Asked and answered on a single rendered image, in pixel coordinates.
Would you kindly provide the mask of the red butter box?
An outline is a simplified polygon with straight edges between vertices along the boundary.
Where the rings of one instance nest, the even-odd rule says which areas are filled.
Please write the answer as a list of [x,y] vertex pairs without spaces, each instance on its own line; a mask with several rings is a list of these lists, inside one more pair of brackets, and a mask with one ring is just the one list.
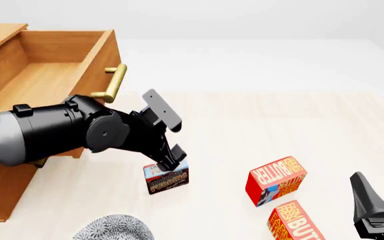
[[296,200],[275,207],[267,226],[275,240],[326,240]]
[[259,207],[298,190],[306,175],[296,158],[284,157],[250,170],[245,191],[254,206]]

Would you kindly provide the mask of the chocolate pudding box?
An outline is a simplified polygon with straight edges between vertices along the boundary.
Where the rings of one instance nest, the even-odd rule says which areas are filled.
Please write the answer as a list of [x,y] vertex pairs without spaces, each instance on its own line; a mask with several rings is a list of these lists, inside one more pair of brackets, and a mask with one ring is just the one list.
[[162,171],[156,164],[143,168],[147,189],[150,195],[189,183],[189,165],[183,160],[174,171]]

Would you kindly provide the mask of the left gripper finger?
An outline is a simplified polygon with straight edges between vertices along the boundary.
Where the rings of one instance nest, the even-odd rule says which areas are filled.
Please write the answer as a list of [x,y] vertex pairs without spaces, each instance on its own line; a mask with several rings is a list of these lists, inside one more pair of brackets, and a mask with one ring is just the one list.
[[171,149],[171,154],[173,156],[173,159],[177,162],[181,162],[187,156],[186,152],[184,152],[184,150],[182,150],[182,148],[178,144],[173,146],[173,148]]
[[174,154],[169,153],[158,157],[157,166],[161,171],[174,171],[179,166],[179,161]]

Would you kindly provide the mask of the wooden drawer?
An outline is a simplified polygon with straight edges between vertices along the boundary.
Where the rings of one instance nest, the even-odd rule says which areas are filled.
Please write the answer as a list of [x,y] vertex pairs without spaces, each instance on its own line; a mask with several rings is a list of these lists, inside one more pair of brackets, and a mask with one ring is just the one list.
[[107,89],[121,62],[114,30],[21,31],[0,45],[0,111]]

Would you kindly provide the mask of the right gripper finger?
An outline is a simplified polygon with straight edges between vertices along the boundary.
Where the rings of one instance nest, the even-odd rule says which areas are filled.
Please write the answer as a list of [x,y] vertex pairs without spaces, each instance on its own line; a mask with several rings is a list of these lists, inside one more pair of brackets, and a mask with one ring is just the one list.
[[384,218],[384,200],[375,192],[366,177],[357,171],[350,177],[354,198],[353,221]]

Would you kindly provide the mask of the patterned grey bowl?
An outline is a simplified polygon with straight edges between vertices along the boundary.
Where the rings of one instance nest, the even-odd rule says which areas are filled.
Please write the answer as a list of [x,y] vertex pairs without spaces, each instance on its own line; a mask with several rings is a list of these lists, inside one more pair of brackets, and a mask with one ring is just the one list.
[[72,240],[155,240],[151,230],[131,215],[106,215],[78,231]]

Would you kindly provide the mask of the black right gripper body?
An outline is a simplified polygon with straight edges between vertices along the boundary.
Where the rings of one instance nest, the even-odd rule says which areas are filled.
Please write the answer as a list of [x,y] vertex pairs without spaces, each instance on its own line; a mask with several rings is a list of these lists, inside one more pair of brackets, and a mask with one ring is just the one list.
[[355,229],[362,239],[384,240],[384,218],[354,217]]

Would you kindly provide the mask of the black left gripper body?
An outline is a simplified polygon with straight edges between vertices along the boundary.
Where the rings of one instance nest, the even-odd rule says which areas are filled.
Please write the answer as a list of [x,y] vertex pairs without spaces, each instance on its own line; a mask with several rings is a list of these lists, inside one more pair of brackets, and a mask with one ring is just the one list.
[[151,109],[131,111],[127,149],[142,153],[157,163],[173,163],[165,137],[166,124]]

